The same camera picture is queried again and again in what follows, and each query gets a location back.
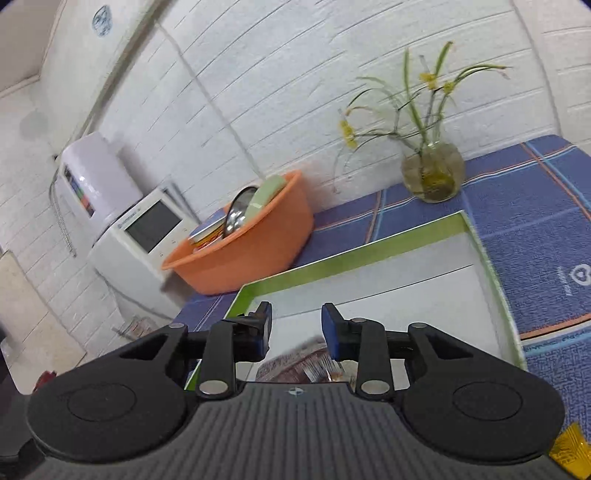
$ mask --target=checkered tablecloth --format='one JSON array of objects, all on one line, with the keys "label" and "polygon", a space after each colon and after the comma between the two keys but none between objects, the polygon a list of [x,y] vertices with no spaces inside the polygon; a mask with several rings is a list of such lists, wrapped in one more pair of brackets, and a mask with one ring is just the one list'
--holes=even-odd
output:
[{"label": "checkered tablecloth", "polygon": [[[465,210],[501,279],[531,372],[591,438],[591,157],[555,135],[470,160],[461,193],[428,205],[403,185],[315,216],[294,266]],[[177,321],[204,330],[236,293],[195,295]]]}]

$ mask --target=metal screw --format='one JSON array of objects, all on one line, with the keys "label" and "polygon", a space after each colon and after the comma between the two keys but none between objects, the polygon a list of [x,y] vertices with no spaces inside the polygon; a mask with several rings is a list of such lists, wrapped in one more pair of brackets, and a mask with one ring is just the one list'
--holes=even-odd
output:
[{"label": "metal screw", "polygon": [[206,395],[219,395],[228,389],[228,384],[223,380],[207,380],[199,385],[199,390]]},{"label": "metal screw", "polygon": [[368,395],[383,395],[390,390],[390,385],[383,380],[367,380],[361,385],[361,390]]}]

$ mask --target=yellow flower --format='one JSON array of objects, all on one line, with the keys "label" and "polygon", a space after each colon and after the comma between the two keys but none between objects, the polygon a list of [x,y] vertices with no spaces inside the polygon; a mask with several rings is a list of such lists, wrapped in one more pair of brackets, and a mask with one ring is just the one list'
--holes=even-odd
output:
[{"label": "yellow flower", "polygon": [[455,82],[446,82],[443,84],[443,92],[449,95],[453,92],[453,89],[456,87]]},{"label": "yellow flower", "polygon": [[429,85],[429,90],[435,90],[437,88],[437,77],[429,72],[423,72],[419,75],[419,78]]},{"label": "yellow flower", "polygon": [[351,150],[355,150],[355,148],[357,148],[357,142],[355,141],[355,130],[353,130],[353,127],[349,125],[349,122],[345,119],[342,119],[339,122],[339,127],[347,147]]}]

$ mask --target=white appliance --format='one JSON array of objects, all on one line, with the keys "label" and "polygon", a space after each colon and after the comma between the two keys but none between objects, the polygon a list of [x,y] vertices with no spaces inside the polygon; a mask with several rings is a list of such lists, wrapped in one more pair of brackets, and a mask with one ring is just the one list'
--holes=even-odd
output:
[{"label": "white appliance", "polygon": [[108,227],[88,259],[120,293],[173,319],[194,291],[160,266],[196,226],[195,220],[156,189]]},{"label": "white appliance", "polygon": [[59,176],[64,184],[60,189],[63,197],[91,243],[143,197],[98,132],[63,151]]}]

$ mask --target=yellow tape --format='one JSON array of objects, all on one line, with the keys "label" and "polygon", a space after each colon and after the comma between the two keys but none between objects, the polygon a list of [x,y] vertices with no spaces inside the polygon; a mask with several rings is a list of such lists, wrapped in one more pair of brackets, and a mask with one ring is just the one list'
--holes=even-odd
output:
[{"label": "yellow tape", "polygon": [[550,450],[550,456],[576,478],[591,476],[591,448],[578,423],[572,423],[561,433]]}]

